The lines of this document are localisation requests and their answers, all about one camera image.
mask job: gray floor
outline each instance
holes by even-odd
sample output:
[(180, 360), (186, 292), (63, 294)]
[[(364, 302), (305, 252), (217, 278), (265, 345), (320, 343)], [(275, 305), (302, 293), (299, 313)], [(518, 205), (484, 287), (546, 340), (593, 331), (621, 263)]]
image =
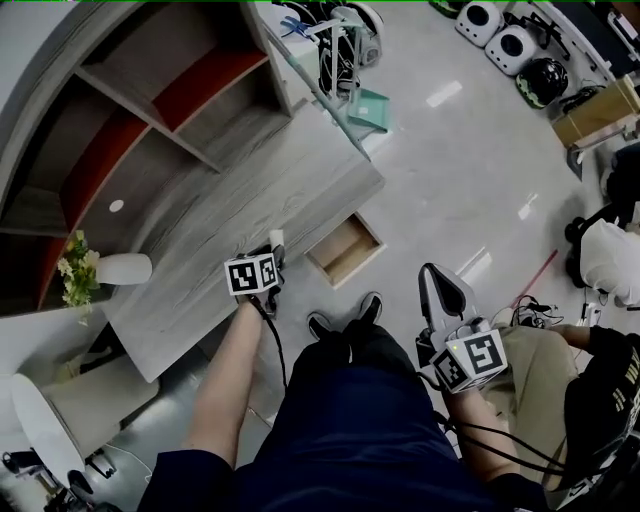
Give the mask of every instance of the gray floor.
[[(484, 313), (493, 315), (557, 250), (531, 292), (557, 304), (567, 321), (580, 315), (582, 291), (571, 286), (562, 269), (568, 248), (562, 233), (573, 217), (591, 215), (602, 205), (593, 156), (585, 162), (581, 183), (565, 165), (564, 149), (544, 114), (531, 110), (513, 80), (426, 2), (377, 3), (375, 8), (385, 22), (385, 54), (378, 68), (363, 74), (363, 85), (392, 98), (394, 126), (372, 151), (386, 186), (360, 214), (387, 248), (337, 290), (306, 258), (286, 269), (277, 327), (289, 371), (313, 341), (305, 326), (310, 311), (323, 310), (342, 325), (372, 289), (384, 297), (380, 323), (417, 362), (414, 338), (424, 321), (416, 278), (427, 261), (459, 272), (475, 288)], [(459, 92), (430, 106), (428, 99), (454, 82)], [(629, 330), (632, 318), (610, 304), (601, 324)], [(162, 398), (114, 443), (149, 465), (159, 451), (179, 447), (206, 365), (200, 350), (211, 356), (224, 328), (165, 374)], [(584, 367), (586, 354), (576, 352), (576, 357)], [(266, 333), (250, 399), (258, 416), (247, 417), (243, 461), (251, 459), (268, 432), (281, 386), (275, 343)], [(434, 393), (433, 400), (442, 407), (439, 395)], [(113, 457), (120, 472), (104, 486), (104, 495), (133, 510), (146, 472), (124, 454)]]

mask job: white vase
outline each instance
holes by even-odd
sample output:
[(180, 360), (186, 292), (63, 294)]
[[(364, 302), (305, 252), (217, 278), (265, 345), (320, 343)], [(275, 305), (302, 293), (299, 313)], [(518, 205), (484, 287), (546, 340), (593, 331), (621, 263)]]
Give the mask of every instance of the white vase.
[(146, 254), (114, 254), (98, 260), (96, 279), (106, 284), (140, 284), (149, 280), (152, 271)]

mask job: red shelf panel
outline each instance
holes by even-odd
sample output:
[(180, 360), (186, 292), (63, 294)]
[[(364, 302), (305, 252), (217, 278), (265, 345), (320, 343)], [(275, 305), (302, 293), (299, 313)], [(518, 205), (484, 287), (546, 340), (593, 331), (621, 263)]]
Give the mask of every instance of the red shelf panel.
[[(149, 125), (118, 107), (78, 159), (60, 190), (60, 202), (72, 237), (93, 198), (111, 172), (149, 129)], [(68, 239), (43, 239), (38, 279), (38, 309), (56, 272)]]
[(153, 104), (175, 131), (224, 87), (267, 59), (257, 49), (214, 48), (171, 82)]

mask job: beige pants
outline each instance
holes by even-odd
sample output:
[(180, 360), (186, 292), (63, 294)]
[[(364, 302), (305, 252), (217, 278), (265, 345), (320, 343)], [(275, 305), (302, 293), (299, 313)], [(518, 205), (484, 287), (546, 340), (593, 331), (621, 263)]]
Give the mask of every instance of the beige pants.
[[(485, 400), (506, 421), (509, 432), (559, 462), (566, 460), (567, 434), (564, 395), (578, 376), (573, 352), (562, 336), (530, 327), (510, 327), (500, 332), (509, 369), (482, 389)], [(518, 457), (539, 466), (549, 466), (542, 457), (516, 443)], [(522, 468), (522, 475), (548, 490), (557, 488), (561, 477)]]

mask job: potted plant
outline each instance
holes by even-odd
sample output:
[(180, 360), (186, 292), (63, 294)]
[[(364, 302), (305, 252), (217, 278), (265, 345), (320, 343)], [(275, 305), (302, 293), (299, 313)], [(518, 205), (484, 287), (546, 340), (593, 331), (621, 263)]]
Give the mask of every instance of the potted plant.
[(58, 270), (64, 278), (62, 300), (71, 307), (84, 308), (80, 323), (87, 325), (92, 290), (100, 288), (100, 283), (144, 283), (151, 277), (153, 267), (145, 254), (114, 254), (101, 258), (100, 253), (89, 249), (84, 232), (78, 230), (58, 261)]

